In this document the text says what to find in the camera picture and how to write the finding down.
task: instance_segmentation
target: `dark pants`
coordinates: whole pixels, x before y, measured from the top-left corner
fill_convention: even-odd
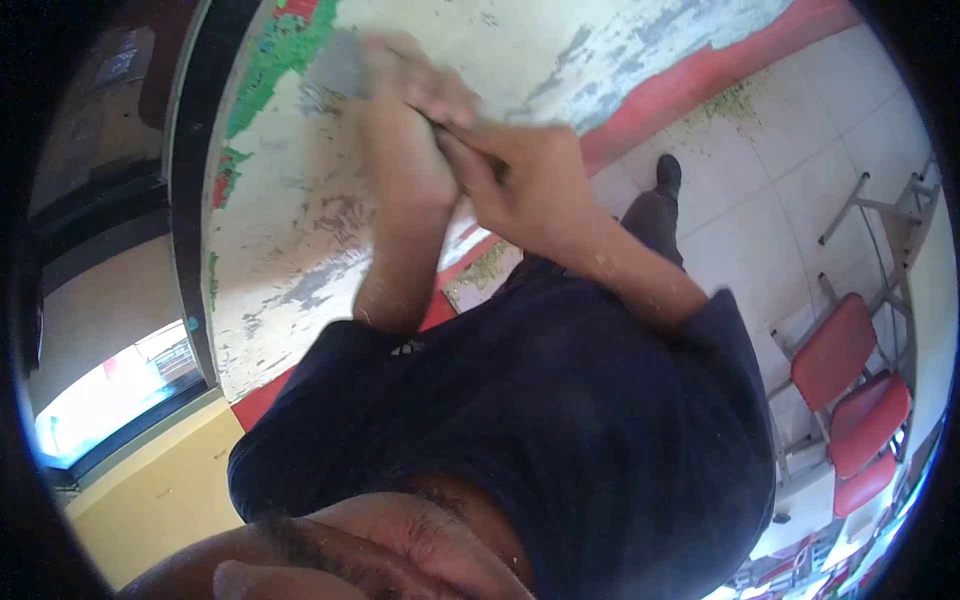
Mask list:
[[[627,214],[620,220],[620,225],[644,246],[682,269],[684,258],[677,250],[677,213],[677,201],[672,196],[652,189],[643,192],[634,200],[627,209]],[[516,265],[497,293],[521,284],[529,277],[542,274],[574,276],[546,258],[525,252],[523,260]]]

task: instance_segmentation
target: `t-shirt sleeve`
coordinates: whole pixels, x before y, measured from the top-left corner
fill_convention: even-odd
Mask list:
[[[765,397],[754,345],[730,290],[719,290],[690,317],[681,327],[680,338],[692,351],[706,357],[713,371],[742,373],[756,393]]]
[[[695,364],[691,373],[705,377],[703,385],[717,390],[723,404],[713,418],[732,419],[763,465],[772,464],[773,431],[770,406],[756,362],[754,345],[728,289],[718,291],[708,304],[681,328],[685,360]],[[728,422],[720,431],[732,431]]]
[[[407,339],[355,321],[324,329],[270,408],[230,452],[228,485],[240,517],[249,521],[267,511],[296,516],[330,503],[312,486],[323,478],[305,473],[322,471],[348,453],[354,421],[376,396],[377,373]]]

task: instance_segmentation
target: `leg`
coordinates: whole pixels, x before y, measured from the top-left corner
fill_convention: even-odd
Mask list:
[[[681,269],[684,258],[677,250],[677,196],[680,191],[680,163],[664,155],[657,163],[657,187],[634,200],[620,225],[652,251]]]

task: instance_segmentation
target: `white tile floor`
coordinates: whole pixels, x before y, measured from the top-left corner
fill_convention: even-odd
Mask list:
[[[863,197],[894,201],[910,174],[923,169],[930,142],[900,75],[866,25],[764,69],[740,97],[746,112],[707,118],[698,108],[591,184],[596,201],[622,215],[640,191],[654,186],[657,157],[678,158],[684,265],[708,292],[733,290],[769,390],[789,371],[770,330],[796,341],[810,327],[826,307],[818,274],[826,273],[841,296],[856,291],[869,299],[880,287],[858,212],[824,247],[817,238],[863,171],[871,173]],[[872,219],[886,249],[879,220]],[[890,313],[881,311],[875,325],[891,351]],[[898,330],[902,346],[902,321]]]

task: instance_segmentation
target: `window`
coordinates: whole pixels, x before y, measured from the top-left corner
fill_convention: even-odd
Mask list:
[[[183,321],[162,327],[78,379],[36,416],[44,464],[71,468],[125,427],[128,435],[122,443],[132,439],[182,403],[155,411],[153,419],[143,419],[152,409],[193,392],[201,381]],[[193,397],[195,393],[190,393],[184,400]],[[135,420],[138,426],[130,430]]]

